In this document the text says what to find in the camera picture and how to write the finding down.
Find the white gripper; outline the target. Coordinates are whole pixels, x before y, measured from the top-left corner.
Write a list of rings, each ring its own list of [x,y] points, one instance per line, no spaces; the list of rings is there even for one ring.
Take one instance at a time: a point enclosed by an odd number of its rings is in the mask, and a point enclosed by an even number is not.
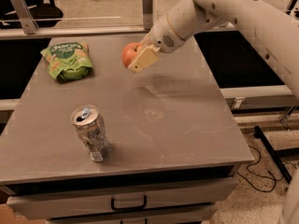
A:
[[[172,53],[182,47],[186,40],[178,35],[169,13],[162,16],[141,39],[142,46],[133,54],[127,68],[140,73],[159,59],[159,52]]]

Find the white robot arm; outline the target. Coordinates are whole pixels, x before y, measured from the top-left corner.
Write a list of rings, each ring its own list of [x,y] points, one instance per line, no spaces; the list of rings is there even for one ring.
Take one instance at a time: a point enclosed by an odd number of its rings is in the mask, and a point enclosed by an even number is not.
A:
[[[159,54],[182,47],[193,35],[230,22],[299,98],[298,21],[263,0],[181,0],[137,43],[126,66],[139,73]]]

